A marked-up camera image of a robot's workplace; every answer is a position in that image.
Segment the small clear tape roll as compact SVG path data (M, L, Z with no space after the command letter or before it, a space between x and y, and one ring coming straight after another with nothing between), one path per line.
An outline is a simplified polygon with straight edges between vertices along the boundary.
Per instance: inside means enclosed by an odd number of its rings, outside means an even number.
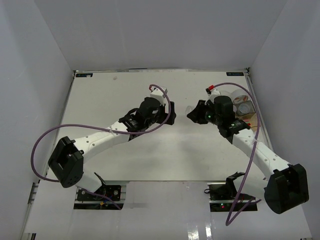
M186 110L185 110L185 114L188 115L189 113L191 113L194 110L194 106L187 106Z

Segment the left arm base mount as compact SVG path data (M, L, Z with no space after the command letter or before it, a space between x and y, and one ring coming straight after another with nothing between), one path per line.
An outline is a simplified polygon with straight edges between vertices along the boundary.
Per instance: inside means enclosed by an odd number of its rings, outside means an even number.
M79 188L73 208L75 210L121 210L126 198L124 185L103 185L94 194Z

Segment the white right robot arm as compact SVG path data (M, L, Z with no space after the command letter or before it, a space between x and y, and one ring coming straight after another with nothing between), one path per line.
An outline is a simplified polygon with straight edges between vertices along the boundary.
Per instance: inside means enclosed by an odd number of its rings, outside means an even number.
M236 200L245 193L264 200L276 214L309 200L306 169L299 163L290 164L257 141L251 127L235 116L230 97L220 95L213 100L199 100L186 116L196 124L216 125L222 137L253 158L252 162L265 177L265 180L254 180L244 172L236 172L226 178L216 195Z

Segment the large clear tape roll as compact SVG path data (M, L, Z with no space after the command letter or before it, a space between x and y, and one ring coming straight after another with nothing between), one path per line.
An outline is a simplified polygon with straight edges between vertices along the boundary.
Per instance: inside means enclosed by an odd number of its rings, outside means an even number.
M242 88L239 88L239 89L231 92L229 97L231 98L232 103L234 105L239 105L239 104L242 104L244 102L248 102L251 100L250 95Z

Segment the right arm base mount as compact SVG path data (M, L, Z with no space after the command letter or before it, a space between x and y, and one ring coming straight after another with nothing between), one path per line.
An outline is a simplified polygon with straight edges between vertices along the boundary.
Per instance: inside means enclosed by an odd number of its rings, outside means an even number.
M211 213L223 213L230 211L235 196L232 196L228 192L225 182L209 182L203 192L209 196L209 207ZM240 194L233 212L239 211L251 199L252 201L243 211L256 212L258 210L257 199L242 193Z

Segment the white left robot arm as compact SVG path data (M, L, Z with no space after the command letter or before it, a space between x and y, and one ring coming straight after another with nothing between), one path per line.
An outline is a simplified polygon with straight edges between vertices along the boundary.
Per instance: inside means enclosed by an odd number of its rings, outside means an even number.
M145 97L138 108L108 127L107 131L70 139L61 138L51 154L48 165L63 188L77 186L88 190L90 196L99 200L105 196L103 179L96 173L85 170L85 163L101 152L119 144L127 143L143 134L153 124L173 125L175 112L165 111L163 97Z

